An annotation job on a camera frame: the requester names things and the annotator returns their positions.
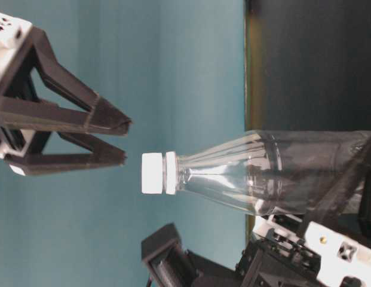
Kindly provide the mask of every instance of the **clear plastic bottle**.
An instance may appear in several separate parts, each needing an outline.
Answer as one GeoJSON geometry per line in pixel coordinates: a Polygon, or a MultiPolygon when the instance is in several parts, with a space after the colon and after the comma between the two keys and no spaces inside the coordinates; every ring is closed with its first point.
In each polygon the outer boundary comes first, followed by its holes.
{"type": "Polygon", "coordinates": [[[194,155],[143,154],[142,192],[189,191],[252,215],[302,214],[370,135],[251,131],[194,155]]]}

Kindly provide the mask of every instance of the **bottle neck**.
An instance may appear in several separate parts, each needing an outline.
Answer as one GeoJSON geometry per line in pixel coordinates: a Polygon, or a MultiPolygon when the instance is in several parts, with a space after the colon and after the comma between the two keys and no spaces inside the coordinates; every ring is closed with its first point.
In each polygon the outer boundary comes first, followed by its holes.
{"type": "Polygon", "coordinates": [[[166,194],[176,194],[178,189],[178,160],[174,151],[167,152],[162,160],[162,188],[166,194]]]}

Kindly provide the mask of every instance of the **dark surface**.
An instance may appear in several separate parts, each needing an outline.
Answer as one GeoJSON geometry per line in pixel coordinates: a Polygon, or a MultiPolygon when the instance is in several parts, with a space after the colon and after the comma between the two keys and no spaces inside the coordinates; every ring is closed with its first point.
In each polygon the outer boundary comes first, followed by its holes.
{"type": "Polygon", "coordinates": [[[371,130],[371,0],[251,0],[253,129],[371,130]]]}

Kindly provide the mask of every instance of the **white bottle cap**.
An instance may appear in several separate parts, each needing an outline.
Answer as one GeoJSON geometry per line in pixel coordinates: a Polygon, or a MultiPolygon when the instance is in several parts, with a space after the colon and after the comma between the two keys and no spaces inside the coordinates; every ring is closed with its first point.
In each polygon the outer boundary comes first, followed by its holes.
{"type": "Polygon", "coordinates": [[[142,155],[142,193],[161,194],[162,154],[152,152],[142,155]]]}
{"type": "Polygon", "coordinates": [[[176,153],[174,151],[167,152],[165,159],[167,165],[167,188],[165,193],[173,195],[176,193],[176,153]]]}

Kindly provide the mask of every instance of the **metal screw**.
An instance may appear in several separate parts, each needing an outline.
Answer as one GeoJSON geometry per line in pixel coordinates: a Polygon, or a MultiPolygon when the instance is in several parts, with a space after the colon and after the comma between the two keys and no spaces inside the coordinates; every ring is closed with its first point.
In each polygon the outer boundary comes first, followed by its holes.
{"type": "Polygon", "coordinates": [[[320,241],[320,243],[322,243],[322,244],[326,244],[326,243],[327,243],[327,238],[326,238],[326,236],[322,236],[321,238],[319,238],[319,241],[320,241]]]}

